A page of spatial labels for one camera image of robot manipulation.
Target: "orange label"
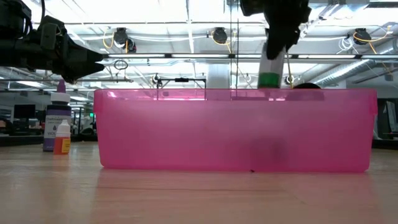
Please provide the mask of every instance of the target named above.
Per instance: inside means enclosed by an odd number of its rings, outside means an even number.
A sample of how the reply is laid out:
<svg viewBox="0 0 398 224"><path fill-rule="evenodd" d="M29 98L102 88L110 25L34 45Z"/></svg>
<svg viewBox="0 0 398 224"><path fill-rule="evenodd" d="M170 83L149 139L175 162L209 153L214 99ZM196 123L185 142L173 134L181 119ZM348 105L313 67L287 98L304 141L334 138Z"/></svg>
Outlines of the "orange label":
<svg viewBox="0 0 398 224"><path fill-rule="evenodd" d="M68 153L70 150L70 139L62 139L62 153Z"/></svg>

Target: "desk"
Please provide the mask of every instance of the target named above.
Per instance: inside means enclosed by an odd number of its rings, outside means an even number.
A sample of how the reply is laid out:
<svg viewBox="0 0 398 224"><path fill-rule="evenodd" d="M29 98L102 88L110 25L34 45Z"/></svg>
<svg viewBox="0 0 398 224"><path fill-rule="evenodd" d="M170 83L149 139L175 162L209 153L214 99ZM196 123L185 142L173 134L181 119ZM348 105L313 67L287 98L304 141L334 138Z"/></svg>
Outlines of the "desk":
<svg viewBox="0 0 398 224"><path fill-rule="evenodd" d="M93 142L69 156L0 151L0 223L395 224L398 152L365 174L106 170Z"/></svg>

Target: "bottle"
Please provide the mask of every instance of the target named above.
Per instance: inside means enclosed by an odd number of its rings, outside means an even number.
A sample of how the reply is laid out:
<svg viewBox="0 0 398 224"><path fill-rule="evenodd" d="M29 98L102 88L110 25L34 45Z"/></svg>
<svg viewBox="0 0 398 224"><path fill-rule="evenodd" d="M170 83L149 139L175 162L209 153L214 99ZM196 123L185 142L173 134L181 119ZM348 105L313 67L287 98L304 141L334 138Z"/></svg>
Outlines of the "bottle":
<svg viewBox="0 0 398 224"><path fill-rule="evenodd" d="M267 42L262 46L258 88L280 88L284 72L286 48L277 58L269 60L267 57Z"/></svg>
<svg viewBox="0 0 398 224"><path fill-rule="evenodd" d="M54 155L67 155L70 150L70 125L63 120L55 135Z"/></svg>
<svg viewBox="0 0 398 224"><path fill-rule="evenodd" d="M44 128L44 152L53 152L55 144L55 134L57 127L66 119L71 121L72 109L68 106L70 95L66 94L65 82L61 80L57 87L57 92L51 94L51 105L47 106Z"/></svg>

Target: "air duct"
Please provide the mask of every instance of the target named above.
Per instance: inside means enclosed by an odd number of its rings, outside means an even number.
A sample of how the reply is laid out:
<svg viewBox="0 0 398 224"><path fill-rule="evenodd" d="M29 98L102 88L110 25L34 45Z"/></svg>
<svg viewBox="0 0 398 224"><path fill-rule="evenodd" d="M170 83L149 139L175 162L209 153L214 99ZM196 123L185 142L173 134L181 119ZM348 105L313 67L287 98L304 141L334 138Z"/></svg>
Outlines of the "air duct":
<svg viewBox="0 0 398 224"><path fill-rule="evenodd" d="M398 54L397 39L388 41L377 48L379 54ZM347 65L339 65L311 80L310 82L320 85L328 86L338 83L349 77L353 77L359 73L369 70L376 66L376 61L371 59L360 60Z"/></svg>

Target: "ceiling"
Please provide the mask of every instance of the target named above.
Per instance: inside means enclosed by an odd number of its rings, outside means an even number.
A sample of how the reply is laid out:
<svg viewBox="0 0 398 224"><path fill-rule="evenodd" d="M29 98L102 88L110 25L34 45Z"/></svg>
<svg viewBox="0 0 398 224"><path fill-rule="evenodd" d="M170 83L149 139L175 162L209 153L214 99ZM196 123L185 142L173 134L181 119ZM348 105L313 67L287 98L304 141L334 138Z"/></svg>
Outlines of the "ceiling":
<svg viewBox="0 0 398 224"><path fill-rule="evenodd" d="M77 44L101 54L124 53L115 45L107 48L103 43L105 41L107 45L111 45L112 33L117 27L127 28L129 37L137 46L137 54L260 54L262 45L266 41L265 28L268 27L264 15L245 17L239 7L229 7L226 1L229 0L49 0L46 1L46 14L63 21L71 38ZM40 23L40 0L24 0L24 2L32 9L32 21L35 28ZM346 2L346 5L328 6L328 0L310 1L312 8L310 22L300 27L307 34L302 36L299 43L293 46L289 53L342 55L356 54L358 51L358 54L373 54L369 44L351 45L350 40L343 43L347 34L352 36L355 28L366 28L373 40L377 40L373 42L376 51L379 46L392 42L397 37L398 8L372 8L368 6L369 1L365 0L346 0ZM325 12L326 7L331 8L323 14L324 20L319 20L319 15ZM218 45L211 38L215 27L225 28L230 50L227 45ZM259 68L258 59L235 62L227 58L217 60L137 58L126 59L128 68L120 71L116 77L118 70L113 67L113 62L114 60L103 61L104 64L109 65L107 70L87 76L84 78L89 79L87 82L79 82L68 88L83 91L97 88L151 88L151 78L155 74L162 78L206 78L209 75L209 65L229 65L231 62L232 79L233 77L236 79L237 63L240 69L238 86L232 82L231 87L249 88L248 82L252 84L251 86L256 86ZM295 82L300 83L313 80L328 70L347 63L350 62L295 60L290 67ZM358 79L385 71L386 69L381 64L380 62L378 66L371 68L372 70L368 69L347 78L345 80L347 86L354 88L398 86L398 78L386 81L384 77L354 83ZM395 65L395 62L388 63L391 71L394 71ZM288 72L285 66L284 75ZM2 73L1 76L3 78L26 77L29 80L60 78L58 75L40 70L36 73L13 70ZM43 84L45 88L54 89L56 83ZM165 88L195 87L200 88L193 82L184 84L170 82ZM11 83L7 88L38 89L21 83ZM87 93L74 92L74 94L92 99L92 96Z"/></svg>

